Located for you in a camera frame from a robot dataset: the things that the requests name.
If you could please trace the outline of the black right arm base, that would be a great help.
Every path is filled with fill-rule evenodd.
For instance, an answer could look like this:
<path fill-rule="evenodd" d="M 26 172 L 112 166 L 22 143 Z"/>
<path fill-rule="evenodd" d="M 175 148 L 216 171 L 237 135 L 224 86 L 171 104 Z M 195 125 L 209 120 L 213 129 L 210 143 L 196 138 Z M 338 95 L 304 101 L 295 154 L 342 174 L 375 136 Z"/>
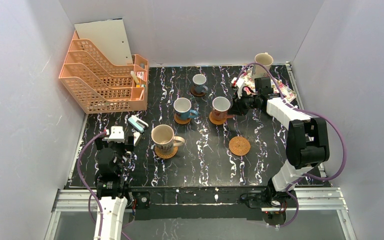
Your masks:
<path fill-rule="evenodd" d="M 250 209 L 262 209 L 263 221 L 268 227 L 282 228 L 295 221 L 299 213 L 299 201 L 290 186 L 286 191 L 276 191 L 273 186 L 267 186 L 264 190 L 250 190 L 239 196 L 239 203 L 245 204 Z M 287 220 L 288 204 L 292 203 L 295 212 L 290 220 Z"/>

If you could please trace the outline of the tall beige mug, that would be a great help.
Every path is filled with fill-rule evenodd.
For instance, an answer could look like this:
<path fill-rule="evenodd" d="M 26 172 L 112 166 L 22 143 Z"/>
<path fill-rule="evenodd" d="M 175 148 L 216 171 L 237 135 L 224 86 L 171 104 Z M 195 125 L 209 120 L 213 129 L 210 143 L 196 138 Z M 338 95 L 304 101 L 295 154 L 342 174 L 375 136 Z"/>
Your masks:
<path fill-rule="evenodd" d="M 254 57 L 254 62 L 263 65 L 265 68 L 261 67 L 260 65 L 254 65 L 252 67 L 251 76 L 253 78 L 268 77 L 271 65 L 274 62 L 273 57 L 267 52 L 258 53 Z"/>

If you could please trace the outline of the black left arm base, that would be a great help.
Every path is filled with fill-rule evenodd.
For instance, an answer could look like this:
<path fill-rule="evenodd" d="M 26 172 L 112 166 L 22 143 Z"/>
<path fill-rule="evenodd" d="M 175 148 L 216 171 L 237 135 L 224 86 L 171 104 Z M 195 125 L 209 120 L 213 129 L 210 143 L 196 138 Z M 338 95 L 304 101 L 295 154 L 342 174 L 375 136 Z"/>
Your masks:
<path fill-rule="evenodd" d="M 127 208 L 132 210 L 133 217 L 136 216 L 138 210 L 147 210 L 151 205 L 151 193 L 149 191 L 132 189 L 126 182 L 117 185 L 116 196 L 127 199 Z"/>

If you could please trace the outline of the small grey mug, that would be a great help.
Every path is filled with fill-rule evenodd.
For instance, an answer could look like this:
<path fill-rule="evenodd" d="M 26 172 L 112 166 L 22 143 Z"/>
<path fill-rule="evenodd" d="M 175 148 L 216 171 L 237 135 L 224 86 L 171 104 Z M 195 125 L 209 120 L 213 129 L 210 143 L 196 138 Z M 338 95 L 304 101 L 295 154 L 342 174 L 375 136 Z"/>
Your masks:
<path fill-rule="evenodd" d="M 206 92 L 208 91 L 208 87 L 206 86 L 207 78 L 203 74 L 196 74 L 192 78 L 193 87 L 194 90 L 198 93 Z"/>

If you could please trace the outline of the blue patterned mug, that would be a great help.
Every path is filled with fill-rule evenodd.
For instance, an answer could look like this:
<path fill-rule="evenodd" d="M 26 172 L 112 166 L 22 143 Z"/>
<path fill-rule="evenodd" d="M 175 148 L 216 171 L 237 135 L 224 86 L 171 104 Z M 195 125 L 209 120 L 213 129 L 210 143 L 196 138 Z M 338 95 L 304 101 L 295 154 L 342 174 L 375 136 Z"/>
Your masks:
<path fill-rule="evenodd" d="M 176 99 L 173 107 L 177 118 L 181 121 L 195 119 L 199 116 L 199 113 L 192 109 L 192 103 L 188 98 L 180 97 Z"/>

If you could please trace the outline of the large beige floral mug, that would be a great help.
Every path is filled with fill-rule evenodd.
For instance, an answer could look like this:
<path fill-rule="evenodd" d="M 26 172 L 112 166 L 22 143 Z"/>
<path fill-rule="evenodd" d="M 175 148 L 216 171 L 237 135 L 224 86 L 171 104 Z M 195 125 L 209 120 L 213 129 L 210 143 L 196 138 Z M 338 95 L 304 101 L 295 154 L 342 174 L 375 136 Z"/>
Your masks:
<path fill-rule="evenodd" d="M 176 136 L 174 129 L 166 124 L 155 126 L 151 131 L 151 139 L 155 147 L 163 153 L 168 153 L 173 147 L 180 147 L 186 143 L 183 137 Z"/>

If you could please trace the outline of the white and red mug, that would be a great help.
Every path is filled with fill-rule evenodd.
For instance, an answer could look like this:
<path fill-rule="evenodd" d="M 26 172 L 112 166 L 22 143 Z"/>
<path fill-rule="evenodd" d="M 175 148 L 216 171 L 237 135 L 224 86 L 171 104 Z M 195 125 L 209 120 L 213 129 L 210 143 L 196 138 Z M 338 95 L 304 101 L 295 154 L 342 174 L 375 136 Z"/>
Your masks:
<path fill-rule="evenodd" d="M 234 118 L 235 115 L 228 114 L 231 107 L 229 99 L 223 96 L 218 96 L 212 101 L 212 111 L 216 120 Z"/>

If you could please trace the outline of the light wooden coaster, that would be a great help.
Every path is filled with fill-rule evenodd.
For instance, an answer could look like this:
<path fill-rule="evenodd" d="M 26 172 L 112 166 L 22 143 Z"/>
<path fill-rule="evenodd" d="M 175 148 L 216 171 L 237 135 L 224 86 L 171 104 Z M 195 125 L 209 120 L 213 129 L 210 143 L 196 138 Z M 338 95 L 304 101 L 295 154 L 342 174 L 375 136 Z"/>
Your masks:
<path fill-rule="evenodd" d="M 180 119 L 180 117 L 175 114 L 174 115 L 174 120 L 176 123 L 178 123 L 179 125 L 186 125 L 186 124 L 189 124 L 191 122 L 191 118 L 187 118 L 187 119 Z"/>
<path fill-rule="evenodd" d="M 227 121 L 227 119 L 226 118 L 224 118 L 224 119 L 221 119 L 221 120 L 217 120 L 217 119 L 215 119 L 215 116 L 214 116 L 214 113 L 213 112 L 210 112 L 210 114 L 209 114 L 209 120 L 210 120 L 210 122 L 211 123 L 213 123 L 214 125 L 223 125 L 226 121 Z"/>

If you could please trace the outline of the dark wooden coaster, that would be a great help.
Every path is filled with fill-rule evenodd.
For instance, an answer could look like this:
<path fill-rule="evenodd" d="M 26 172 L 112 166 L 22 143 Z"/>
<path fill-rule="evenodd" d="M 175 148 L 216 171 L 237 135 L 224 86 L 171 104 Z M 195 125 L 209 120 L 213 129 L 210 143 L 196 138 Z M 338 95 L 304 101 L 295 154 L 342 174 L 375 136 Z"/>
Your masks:
<path fill-rule="evenodd" d="M 203 97 L 203 96 L 206 95 L 206 92 L 198 93 L 198 92 L 195 91 L 194 88 L 191 88 L 191 89 L 190 89 L 190 93 L 191 93 L 193 96 L 195 96 L 195 97 Z"/>

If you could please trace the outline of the woven rattan coaster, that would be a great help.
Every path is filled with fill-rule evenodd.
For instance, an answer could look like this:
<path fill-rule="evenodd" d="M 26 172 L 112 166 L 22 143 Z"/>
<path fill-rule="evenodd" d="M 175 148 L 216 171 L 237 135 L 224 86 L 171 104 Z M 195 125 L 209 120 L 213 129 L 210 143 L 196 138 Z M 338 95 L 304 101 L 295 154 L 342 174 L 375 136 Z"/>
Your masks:
<path fill-rule="evenodd" d="M 229 141 L 228 148 L 233 155 L 245 156 L 250 151 L 251 144 L 245 137 L 235 136 Z"/>
<path fill-rule="evenodd" d="M 154 148 L 154 151 L 155 151 L 155 154 L 158 157 L 160 157 L 162 159 L 170 159 L 170 158 L 174 157 L 177 154 L 178 147 L 177 146 L 173 147 L 168 153 L 167 152 L 166 153 L 162 152 L 157 147 Z"/>

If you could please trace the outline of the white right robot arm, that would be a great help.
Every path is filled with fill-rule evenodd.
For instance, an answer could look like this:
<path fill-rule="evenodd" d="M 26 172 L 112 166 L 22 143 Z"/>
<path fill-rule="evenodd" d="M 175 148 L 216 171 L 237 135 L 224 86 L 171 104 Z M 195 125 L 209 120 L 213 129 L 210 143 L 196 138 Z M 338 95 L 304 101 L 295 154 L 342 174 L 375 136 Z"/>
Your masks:
<path fill-rule="evenodd" d="M 267 184 L 273 193 L 286 193 L 298 179 L 329 159 L 327 123 L 288 103 L 281 91 L 275 93 L 269 77 L 256 78 L 254 84 L 250 88 L 244 79 L 237 77 L 231 81 L 235 93 L 228 114 L 244 116 L 251 109 L 262 110 L 287 129 L 287 160 Z"/>

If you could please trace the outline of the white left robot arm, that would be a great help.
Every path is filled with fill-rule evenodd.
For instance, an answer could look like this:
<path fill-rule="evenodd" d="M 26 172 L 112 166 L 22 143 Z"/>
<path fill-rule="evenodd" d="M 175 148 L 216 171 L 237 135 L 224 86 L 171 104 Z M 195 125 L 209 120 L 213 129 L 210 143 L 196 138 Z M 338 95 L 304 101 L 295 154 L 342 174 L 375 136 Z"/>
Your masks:
<path fill-rule="evenodd" d="M 94 142 L 98 167 L 95 174 L 97 216 L 94 239 L 120 240 L 124 211 L 133 202 L 124 176 L 124 164 L 135 148 L 134 137 L 120 140 L 106 133 Z"/>

